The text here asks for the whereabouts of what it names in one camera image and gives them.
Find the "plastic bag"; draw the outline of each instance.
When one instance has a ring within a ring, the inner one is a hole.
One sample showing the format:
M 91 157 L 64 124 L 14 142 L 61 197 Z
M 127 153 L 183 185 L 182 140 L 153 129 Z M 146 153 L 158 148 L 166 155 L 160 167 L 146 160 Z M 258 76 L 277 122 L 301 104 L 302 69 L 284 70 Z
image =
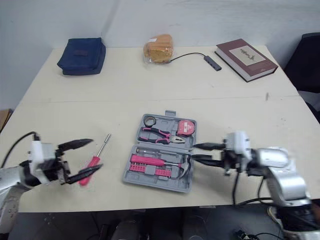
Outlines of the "plastic bag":
M 166 64 L 170 62 L 174 47 L 169 34 L 154 36 L 143 47 L 144 62 Z

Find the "book cover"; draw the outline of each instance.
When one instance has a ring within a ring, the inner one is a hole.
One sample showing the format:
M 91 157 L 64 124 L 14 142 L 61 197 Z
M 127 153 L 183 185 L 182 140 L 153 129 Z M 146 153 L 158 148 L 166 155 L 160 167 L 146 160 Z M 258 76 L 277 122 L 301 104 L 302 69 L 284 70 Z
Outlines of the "book cover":
M 272 69 L 275 71 L 278 68 L 275 63 L 241 38 L 218 44 L 217 47 L 249 76 L 255 76 Z

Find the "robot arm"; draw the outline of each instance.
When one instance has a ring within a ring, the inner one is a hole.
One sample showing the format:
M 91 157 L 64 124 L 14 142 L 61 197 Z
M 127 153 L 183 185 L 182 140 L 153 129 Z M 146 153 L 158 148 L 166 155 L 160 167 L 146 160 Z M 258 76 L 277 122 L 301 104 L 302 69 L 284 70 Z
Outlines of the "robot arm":
M 208 166 L 224 168 L 227 176 L 230 175 L 230 169 L 236 169 L 238 174 L 246 172 L 248 176 L 262 176 L 267 182 L 272 206 L 277 209 L 283 232 L 289 239 L 320 240 L 320 228 L 311 209 L 306 183 L 284 148 L 251 149 L 250 140 L 243 131 L 228 134 L 221 144 L 202 143 L 194 147 L 220 150 L 221 160 L 212 160 L 211 155 L 202 154 L 193 155 L 192 159 Z
M 101 164 L 88 167 L 80 170 L 76 175 L 69 176 L 71 172 L 68 162 L 62 158 L 64 151 L 80 148 L 92 141 L 92 139 L 73 140 L 60 144 L 57 150 L 54 150 L 51 143 L 42 143 L 36 136 L 31 143 L 28 160 L 19 166 L 0 168 L 0 240 L 9 237 L 23 193 L 40 184 L 48 184 L 55 180 L 59 180 L 62 185 L 73 184 L 89 177 L 102 166 Z

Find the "red screwdriver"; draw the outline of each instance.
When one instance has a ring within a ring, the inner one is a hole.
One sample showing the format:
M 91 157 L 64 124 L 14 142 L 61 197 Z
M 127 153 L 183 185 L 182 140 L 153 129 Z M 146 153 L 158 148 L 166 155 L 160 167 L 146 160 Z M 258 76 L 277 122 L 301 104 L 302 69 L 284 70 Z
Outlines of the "red screwdriver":
M 104 143 L 103 143 L 102 147 L 100 148 L 98 154 L 97 154 L 96 156 L 93 156 L 93 157 L 92 157 L 92 159 L 91 159 L 90 163 L 88 164 L 87 168 L 96 166 L 96 165 L 99 163 L 99 161 L 100 161 L 99 155 L 100 155 L 100 153 L 102 152 L 102 150 L 104 149 L 104 147 L 105 147 L 105 145 L 107 144 L 107 142 L 109 141 L 110 137 L 111 137 L 111 134 L 109 133 L 109 134 L 106 136 L 106 138 L 105 138 L 105 140 L 104 140 Z M 82 180 L 80 180 L 80 181 L 79 181 L 79 184 L 80 184 L 81 186 L 87 185 L 87 184 L 89 183 L 91 177 L 92 177 L 92 175 L 91 175 L 91 176 L 88 176 L 88 177 L 86 177 L 86 178 L 84 178 L 84 179 L 82 179 Z

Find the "navy blue pouch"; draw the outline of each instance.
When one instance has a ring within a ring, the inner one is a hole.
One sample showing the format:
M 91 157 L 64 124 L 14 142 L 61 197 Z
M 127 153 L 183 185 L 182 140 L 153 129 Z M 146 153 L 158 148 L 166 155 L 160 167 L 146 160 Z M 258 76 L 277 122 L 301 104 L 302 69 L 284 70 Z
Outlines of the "navy blue pouch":
M 101 72 L 106 47 L 99 38 L 72 38 L 68 40 L 57 65 L 64 75 L 93 75 Z

